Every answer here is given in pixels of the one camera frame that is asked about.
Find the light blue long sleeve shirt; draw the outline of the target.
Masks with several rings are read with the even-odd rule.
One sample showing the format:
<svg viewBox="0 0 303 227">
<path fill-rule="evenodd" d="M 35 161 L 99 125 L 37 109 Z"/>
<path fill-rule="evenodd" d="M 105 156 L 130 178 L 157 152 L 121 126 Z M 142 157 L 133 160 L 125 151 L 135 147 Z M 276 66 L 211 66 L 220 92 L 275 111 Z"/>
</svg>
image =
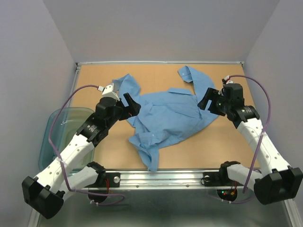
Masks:
<svg viewBox="0 0 303 227">
<path fill-rule="evenodd" d="M 123 104 L 127 103 L 123 94 L 129 93 L 141 105 L 139 114 L 127 120 L 135 129 L 129 142 L 152 172 L 158 169 L 161 148 L 188 139 L 218 117 L 198 107 L 198 102 L 206 91 L 215 87 L 212 79 L 189 66 L 182 67 L 178 73 L 184 82 L 193 83 L 194 93 L 188 89 L 172 87 L 167 91 L 141 95 L 140 85 L 130 74 L 113 80 Z"/>
</svg>

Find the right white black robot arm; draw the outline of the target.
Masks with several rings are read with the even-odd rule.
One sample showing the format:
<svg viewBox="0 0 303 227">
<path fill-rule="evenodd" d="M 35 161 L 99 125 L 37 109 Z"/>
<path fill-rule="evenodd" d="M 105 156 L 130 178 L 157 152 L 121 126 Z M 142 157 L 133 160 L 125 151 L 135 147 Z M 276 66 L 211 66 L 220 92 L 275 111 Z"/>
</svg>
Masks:
<svg viewBox="0 0 303 227">
<path fill-rule="evenodd" d="M 264 131 L 256 109 L 244 104 L 240 84 L 226 83 L 221 90 L 208 88 L 198 107 L 212 114 L 227 116 L 254 151 L 253 159 L 260 166 L 260 172 L 256 172 L 238 161 L 226 161 L 218 172 L 203 178 L 205 186 L 228 186 L 237 182 L 252 190 L 263 205 L 296 197 L 303 173 L 300 168 L 291 167 L 278 152 Z"/>
</svg>

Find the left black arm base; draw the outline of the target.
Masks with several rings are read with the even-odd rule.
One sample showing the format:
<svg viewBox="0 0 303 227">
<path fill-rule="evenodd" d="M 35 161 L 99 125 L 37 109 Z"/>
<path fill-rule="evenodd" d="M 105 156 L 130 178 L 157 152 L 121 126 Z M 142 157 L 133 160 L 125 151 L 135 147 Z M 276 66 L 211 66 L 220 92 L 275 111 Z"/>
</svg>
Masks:
<svg viewBox="0 0 303 227">
<path fill-rule="evenodd" d="M 121 174 L 119 172 L 105 172 L 99 174 L 93 184 L 88 185 L 92 188 L 118 188 L 120 187 Z"/>
</svg>

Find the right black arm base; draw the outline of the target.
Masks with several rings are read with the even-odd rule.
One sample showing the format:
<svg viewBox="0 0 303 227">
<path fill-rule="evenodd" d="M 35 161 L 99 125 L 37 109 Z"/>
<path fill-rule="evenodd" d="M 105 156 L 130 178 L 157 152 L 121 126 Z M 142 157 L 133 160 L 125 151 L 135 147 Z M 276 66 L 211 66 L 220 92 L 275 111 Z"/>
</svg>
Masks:
<svg viewBox="0 0 303 227">
<path fill-rule="evenodd" d="M 219 172 L 204 172 L 200 183 L 205 187 L 224 186 L 223 181 L 220 179 Z"/>
</svg>

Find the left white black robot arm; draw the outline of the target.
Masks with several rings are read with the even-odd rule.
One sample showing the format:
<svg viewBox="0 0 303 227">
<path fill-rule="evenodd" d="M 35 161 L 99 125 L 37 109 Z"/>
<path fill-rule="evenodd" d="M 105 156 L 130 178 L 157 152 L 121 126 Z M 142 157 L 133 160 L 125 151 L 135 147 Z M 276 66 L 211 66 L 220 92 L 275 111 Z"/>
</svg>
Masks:
<svg viewBox="0 0 303 227">
<path fill-rule="evenodd" d="M 95 112 L 77 129 L 57 158 L 35 177 L 28 176 L 23 180 L 25 202 L 44 218 L 53 218 L 75 192 L 87 194 L 95 204 L 101 204 L 110 196 L 106 169 L 97 162 L 86 164 L 73 175 L 71 172 L 108 135 L 117 121 L 139 114 L 141 105 L 129 93 L 123 96 L 128 105 L 120 98 L 101 98 Z"/>
</svg>

